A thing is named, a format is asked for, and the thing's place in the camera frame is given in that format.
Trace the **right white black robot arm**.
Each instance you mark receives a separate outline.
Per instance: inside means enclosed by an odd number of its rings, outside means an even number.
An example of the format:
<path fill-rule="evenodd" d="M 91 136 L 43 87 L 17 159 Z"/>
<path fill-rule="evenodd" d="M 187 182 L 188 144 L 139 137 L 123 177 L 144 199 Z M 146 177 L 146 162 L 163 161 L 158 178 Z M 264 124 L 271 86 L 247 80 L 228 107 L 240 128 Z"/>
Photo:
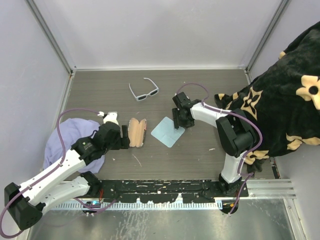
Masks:
<path fill-rule="evenodd" d="M 242 167 L 248 153 L 262 143 L 258 127 L 247 119 L 243 110 L 225 110 L 206 104 L 203 100 L 190 100 L 180 92 L 172 98 L 175 129 L 191 128 L 195 121 L 202 121 L 217 129 L 220 144 L 225 151 L 224 166 L 218 177 L 220 193 L 231 197 L 242 181 Z"/>

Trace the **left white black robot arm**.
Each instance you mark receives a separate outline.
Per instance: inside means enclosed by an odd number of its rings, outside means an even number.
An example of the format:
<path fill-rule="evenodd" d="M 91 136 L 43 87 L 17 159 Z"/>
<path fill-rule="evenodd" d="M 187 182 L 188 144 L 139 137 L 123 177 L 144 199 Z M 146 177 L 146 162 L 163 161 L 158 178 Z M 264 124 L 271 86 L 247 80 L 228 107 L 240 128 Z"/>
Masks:
<path fill-rule="evenodd" d="M 71 174 L 100 159 L 110 150 L 128 149 L 127 125 L 108 121 L 93 136 L 78 139 L 65 156 L 33 178 L 4 188 L 4 210 L 21 231 L 35 225 L 51 208 L 72 198 L 100 194 L 102 183 L 91 172 L 82 173 L 69 183 L 62 182 Z"/>

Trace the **flag print glasses case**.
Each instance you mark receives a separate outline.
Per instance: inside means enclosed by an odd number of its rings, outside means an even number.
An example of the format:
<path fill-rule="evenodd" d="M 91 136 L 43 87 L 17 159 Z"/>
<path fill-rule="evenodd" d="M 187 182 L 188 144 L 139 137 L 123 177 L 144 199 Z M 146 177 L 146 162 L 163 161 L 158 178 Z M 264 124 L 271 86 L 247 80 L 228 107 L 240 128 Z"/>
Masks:
<path fill-rule="evenodd" d="M 147 120 L 131 118 L 128 124 L 128 137 L 130 148 L 141 148 L 144 144 L 147 131 Z"/>

